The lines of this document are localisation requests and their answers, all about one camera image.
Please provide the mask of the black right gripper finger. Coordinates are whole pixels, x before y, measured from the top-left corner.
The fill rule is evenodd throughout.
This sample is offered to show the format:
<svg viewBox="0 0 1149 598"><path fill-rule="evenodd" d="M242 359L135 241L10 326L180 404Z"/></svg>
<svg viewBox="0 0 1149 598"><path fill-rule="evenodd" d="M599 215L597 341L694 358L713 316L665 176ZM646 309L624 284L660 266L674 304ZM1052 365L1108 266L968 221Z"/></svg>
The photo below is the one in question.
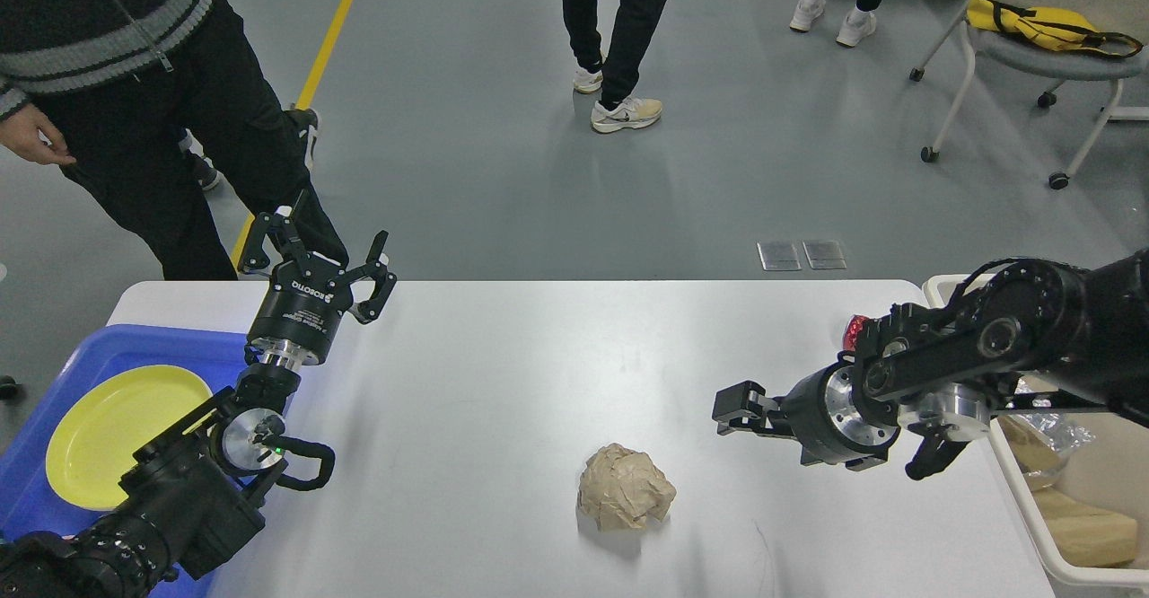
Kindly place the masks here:
<svg viewBox="0 0 1149 598"><path fill-rule="evenodd" d="M770 397L753 381L745 381L715 394L714 421L719 427L786 427L782 397Z"/></svg>
<svg viewBox="0 0 1149 598"><path fill-rule="evenodd" d="M719 422L715 434L723 437L731 434L754 434L764 438L795 440L789 427L773 427L759 419L731 419L728 422Z"/></svg>

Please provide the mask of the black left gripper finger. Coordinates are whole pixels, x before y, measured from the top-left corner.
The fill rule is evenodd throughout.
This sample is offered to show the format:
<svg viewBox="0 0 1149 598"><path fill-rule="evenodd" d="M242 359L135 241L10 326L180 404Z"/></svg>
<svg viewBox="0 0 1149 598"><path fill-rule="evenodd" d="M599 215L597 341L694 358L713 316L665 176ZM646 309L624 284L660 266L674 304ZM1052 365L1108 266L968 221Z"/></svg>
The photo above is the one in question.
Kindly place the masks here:
<svg viewBox="0 0 1149 598"><path fill-rule="evenodd" d="M303 239L298 233L298 224L293 214L308 201L307 190L300 190L295 201L290 206L280 206L271 213L259 213L250 222L250 229L241 241L236 270L242 275L255 274L263 277L276 277L276 273L288 263L295 263L296 277L311 277L311 266L304 263L311 258L311 252L304 250ZM270 241L282 256L278 266L271 266L267 254L267 243Z"/></svg>
<svg viewBox="0 0 1149 598"><path fill-rule="evenodd" d="M365 262L354 269L337 275L337 309L350 312L360 324L369 324L381 316L381 310L390 301L391 292L398 286L398 275L390 273L384 250L390 233L380 230L368 251ZM363 279L373 283L373 290L362 301L356 301L353 285Z"/></svg>

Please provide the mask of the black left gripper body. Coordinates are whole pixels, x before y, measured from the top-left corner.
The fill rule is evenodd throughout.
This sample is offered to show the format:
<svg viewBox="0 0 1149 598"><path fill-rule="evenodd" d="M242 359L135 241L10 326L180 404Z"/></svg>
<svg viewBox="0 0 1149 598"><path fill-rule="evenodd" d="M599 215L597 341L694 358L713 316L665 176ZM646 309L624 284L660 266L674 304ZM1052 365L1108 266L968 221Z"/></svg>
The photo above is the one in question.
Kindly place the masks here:
<svg viewBox="0 0 1149 598"><path fill-rule="evenodd" d="M248 348L267 352L287 342L301 348L304 365L324 365L350 307L350 285L338 282L345 271L319 254L283 259L272 269L269 291L247 332Z"/></svg>

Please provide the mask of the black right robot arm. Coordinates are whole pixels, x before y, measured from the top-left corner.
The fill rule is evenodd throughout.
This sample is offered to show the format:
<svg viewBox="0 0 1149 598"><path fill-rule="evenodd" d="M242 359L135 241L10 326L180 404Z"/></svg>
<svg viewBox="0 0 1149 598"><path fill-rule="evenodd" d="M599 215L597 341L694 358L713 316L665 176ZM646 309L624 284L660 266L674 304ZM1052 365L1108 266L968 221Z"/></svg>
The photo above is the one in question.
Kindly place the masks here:
<svg viewBox="0 0 1149 598"><path fill-rule="evenodd" d="M1146 251L1097 269L998 259L985 270L944 307L896 302L864 321L853 348L785 396L753 381L718 391L718 434L795 440L801 463L861 471L907 431L921 439L907 475L924 480L994 417L1108 411L1146 425Z"/></svg>

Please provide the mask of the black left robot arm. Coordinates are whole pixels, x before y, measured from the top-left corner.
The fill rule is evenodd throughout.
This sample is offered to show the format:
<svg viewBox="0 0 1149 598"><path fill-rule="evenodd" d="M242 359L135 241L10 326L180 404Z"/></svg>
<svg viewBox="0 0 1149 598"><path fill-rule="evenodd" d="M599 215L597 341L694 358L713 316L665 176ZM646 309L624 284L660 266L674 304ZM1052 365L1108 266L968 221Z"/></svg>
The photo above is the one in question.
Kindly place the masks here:
<svg viewBox="0 0 1149 598"><path fill-rule="evenodd" d="M284 413L306 365L323 365L345 314L362 324L381 315L398 276L376 233L365 262L349 269L307 250L295 206L259 214L242 247L241 271L282 262L242 348L246 368L225 388L133 452L119 476L122 501L71 538L29 532L3 544L3 597L145 597L179 572L201 578L264 528L273 486L321 490L334 471L327 445L286 434Z"/></svg>

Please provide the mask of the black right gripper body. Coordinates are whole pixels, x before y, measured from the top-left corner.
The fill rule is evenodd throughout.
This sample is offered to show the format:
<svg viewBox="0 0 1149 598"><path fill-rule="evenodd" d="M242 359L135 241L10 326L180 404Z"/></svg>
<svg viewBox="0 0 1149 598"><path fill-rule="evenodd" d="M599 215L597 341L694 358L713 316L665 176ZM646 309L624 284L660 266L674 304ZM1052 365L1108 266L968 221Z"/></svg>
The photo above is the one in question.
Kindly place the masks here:
<svg viewBox="0 0 1149 598"><path fill-rule="evenodd" d="M802 466L845 463L862 471L888 460L899 427L863 417L853 399L850 369L849 362L836 362L808 374L779 402L802 447Z"/></svg>

